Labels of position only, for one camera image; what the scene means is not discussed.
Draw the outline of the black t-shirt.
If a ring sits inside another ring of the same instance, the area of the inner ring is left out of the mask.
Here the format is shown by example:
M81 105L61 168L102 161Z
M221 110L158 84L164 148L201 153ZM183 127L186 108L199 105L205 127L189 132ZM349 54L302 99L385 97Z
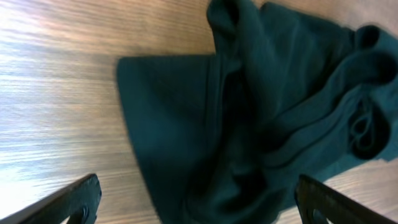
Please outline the black t-shirt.
M124 57L136 159L162 223L272 223L302 174L397 157L397 38L267 2L212 1L216 52Z

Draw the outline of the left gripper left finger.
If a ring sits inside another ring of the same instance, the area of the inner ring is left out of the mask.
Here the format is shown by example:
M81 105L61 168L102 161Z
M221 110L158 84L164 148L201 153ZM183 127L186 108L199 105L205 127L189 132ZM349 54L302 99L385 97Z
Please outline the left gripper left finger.
M102 191L96 174L88 174L42 200L1 220L1 224L94 224Z

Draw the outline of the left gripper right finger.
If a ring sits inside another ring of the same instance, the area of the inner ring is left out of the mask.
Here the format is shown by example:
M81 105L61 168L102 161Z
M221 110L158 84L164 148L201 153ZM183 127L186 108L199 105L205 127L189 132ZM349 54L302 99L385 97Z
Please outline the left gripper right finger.
M299 177L295 201L303 224L397 224L307 175Z

